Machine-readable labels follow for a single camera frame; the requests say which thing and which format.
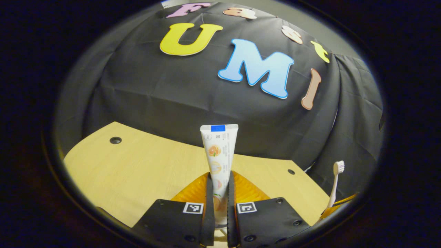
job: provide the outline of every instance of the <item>orange illustration on tube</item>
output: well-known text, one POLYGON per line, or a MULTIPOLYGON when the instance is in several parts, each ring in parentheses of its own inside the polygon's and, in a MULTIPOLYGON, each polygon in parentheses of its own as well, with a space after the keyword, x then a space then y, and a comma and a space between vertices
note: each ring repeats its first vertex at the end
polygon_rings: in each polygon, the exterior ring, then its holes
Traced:
POLYGON ((219 154, 221 154, 221 149, 217 145, 212 145, 208 148, 208 154, 213 157, 219 156, 219 154))

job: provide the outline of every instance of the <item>screw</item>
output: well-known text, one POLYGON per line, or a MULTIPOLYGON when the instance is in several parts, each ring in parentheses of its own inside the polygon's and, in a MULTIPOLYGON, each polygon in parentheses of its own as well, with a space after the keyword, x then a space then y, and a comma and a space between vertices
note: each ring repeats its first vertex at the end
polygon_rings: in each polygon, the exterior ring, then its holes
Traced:
POLYGON ((246 236, 243 240, 245 240, 246 242, 251 242, 251 241, 253 241, 253 240, 255 240, 256 239, 256 236, 254 236, 254 235, 248 235, 248 236, 246 236))
POLYGON ((196 238, 193 237, 193 236, 191 236, 191 235, 186 235, 184 238, 185 238, 185 240, 187 240, 188 242, 193 242, 193 241, 196 240, 196 238))

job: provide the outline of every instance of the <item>wooden table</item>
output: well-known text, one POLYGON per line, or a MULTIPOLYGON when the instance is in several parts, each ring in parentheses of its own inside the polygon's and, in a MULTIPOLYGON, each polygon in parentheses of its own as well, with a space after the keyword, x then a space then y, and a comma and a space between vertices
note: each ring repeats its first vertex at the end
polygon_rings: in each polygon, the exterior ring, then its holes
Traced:
MULTIPOLYGON (((209 167, 204 148, 113 122, 86 137, 64 159, 83 194, 133 227, 157 199, 171 199, 209 167), (119 144, 110 138, 120 137, 119 144)), ((284 197, 313 225, 329 196, 293 161, 234 155, 232 170, 269 197, 284 197)))

